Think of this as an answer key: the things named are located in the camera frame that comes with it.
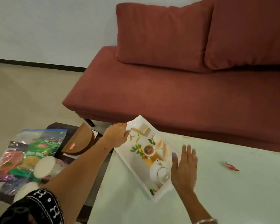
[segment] sofa seat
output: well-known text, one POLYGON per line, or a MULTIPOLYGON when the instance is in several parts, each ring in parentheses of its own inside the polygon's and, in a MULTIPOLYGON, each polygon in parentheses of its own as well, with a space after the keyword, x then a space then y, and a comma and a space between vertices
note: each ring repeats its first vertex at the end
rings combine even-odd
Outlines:
POLYGON ((63 105, 85 119, 142 115, 160 131, 280 152, 280 71, 199 74, 123 64, 115 54, 103 47, 63 105))

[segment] white wall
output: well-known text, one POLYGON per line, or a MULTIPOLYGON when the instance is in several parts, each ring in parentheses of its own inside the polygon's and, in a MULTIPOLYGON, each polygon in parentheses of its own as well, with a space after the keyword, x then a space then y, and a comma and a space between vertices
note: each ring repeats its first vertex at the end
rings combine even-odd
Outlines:
POLYGON ((116 4, 199 0, 0 0, 0 59, 87 67, 117 44, 116 4))

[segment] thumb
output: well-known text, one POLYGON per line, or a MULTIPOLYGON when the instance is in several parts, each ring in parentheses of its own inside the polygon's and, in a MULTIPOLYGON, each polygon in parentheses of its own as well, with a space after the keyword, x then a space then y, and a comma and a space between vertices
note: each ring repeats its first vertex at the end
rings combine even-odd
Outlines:
POLYGON ((172 153, 172 167, 171 172, 177 171, 178 169, 178 157, 176 153, 172 153))
POLYGON ((125 140, 127 140, 127 137, 128 137, 128 135, 129 135, 129 133, 130 133, 130 130, 128 130, 128 131, 126 131, 126 132, 124 133, 123 138, 124 138, 125 140))

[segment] green snack packet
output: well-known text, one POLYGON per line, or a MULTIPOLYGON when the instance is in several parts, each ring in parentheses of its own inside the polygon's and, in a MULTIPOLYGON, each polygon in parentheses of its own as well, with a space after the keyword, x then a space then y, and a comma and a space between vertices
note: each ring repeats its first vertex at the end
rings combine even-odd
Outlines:
POLYGON ((24 154, 23 162, 12 169, 9 174, 34 178, 32 172, 37 162, 45 156, 54 155, 59 146, 60 143, 33 139, 33 142, 29 144, 28 150, 24 154))

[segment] sofa leg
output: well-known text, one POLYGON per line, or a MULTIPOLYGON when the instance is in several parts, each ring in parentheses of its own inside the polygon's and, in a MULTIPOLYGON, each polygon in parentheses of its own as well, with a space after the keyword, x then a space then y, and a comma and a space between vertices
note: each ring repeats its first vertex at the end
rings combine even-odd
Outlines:
POLYGON ((90 119, 84 119, 91 127, 94 127, 94 123, 90 119))

